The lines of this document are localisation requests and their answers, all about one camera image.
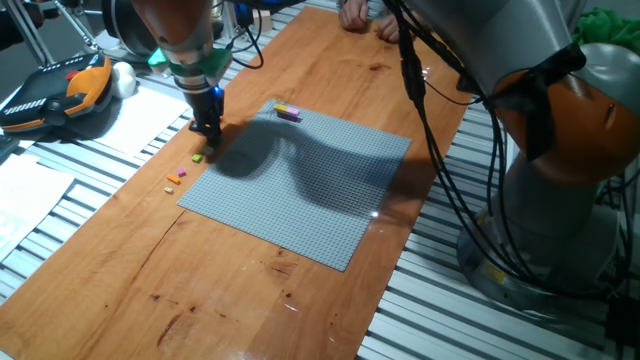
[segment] green cloth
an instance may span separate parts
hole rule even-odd
[[[582,14],[573,41],[620,45],[640,55],[640,20],[621,19],[613,10],[596,7]]]

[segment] white ball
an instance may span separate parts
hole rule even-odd
[[[113,82],[113,96],[120,100],[124,100],[133,95],[136,89],[136,79],[127,75],[121,74],[120,79]]]
[[[115,80],[119,80],[122,75],[129,75],[136,78],[136,71],[126,62],[119,62],[113,65],[113,75]]]

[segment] metal rod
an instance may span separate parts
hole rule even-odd
[[[233,11],[233,8],[231,6],[231,3],[227,3],[222,5],[223,9],[222,9],[222,38],[225,39],[226,41],[231,41],[231,39],[233,39],[233,37],[235,36],[234,34],[234,21],[233,21],[233,17],[235,15],[235,11]]]
[[[98,10],[84,10],[84,13],[86,15],[93,15],[93,16],[102,16],[102,11],[98,11]]]
[[[64,17],[66,17],[67,20],[69,20],[69,22],[71,23],[71,26],[73,26],[73,28],[76,29],[78,34],[80,34],[80,36],[82,37],[82,40],[84,40],[84,42],[92,49],[97,49],[96,39],[93,37],[93,35],[91,35],[91,32],[87,30],[84,24],[82,24],[82,22],[80,22],[80,20],[78,20],[76,17],[69,14],[69,11],[67,11],[67,8],[64,5],[60,4],[59,1],[56,0],[53,3],[56,4],[56,6],[58,7],[58,10],[60,10],[60,13],[64,15]]]
[[[49,53],[49,49],[47,49],[47,46],[42,41],[38,30],[35,25],[33,25],[33,21],[31,21],[27,10],[25,10],[20,0],[2,0],[2,4],[7,9],[9,16],[11,16],[25,44],[27,44],[27,47],[38,64],[43,68],[54,64],[55,61],[51,53]]]

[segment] gray lego baseplate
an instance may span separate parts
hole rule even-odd
[[[178,205],[344,271],[411,140],[299,108],[290,122],[276,104]]]

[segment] person's hand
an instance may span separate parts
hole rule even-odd
[[[404,14],[404,18],[409,23],[413,23],[407,14]],[[380,22],[380,26],[378,26],[378,30],[376,30],[376,35],[378,35],[378,38],[391,44],[397,44],[398,41],[400,41],[398,21],[396,21],[396,17],[393,14],[387,16]]]
[[[348,0],[340,10],[340,26],[347,31],[362,30],[367,26],[368,13],[366,0]]]

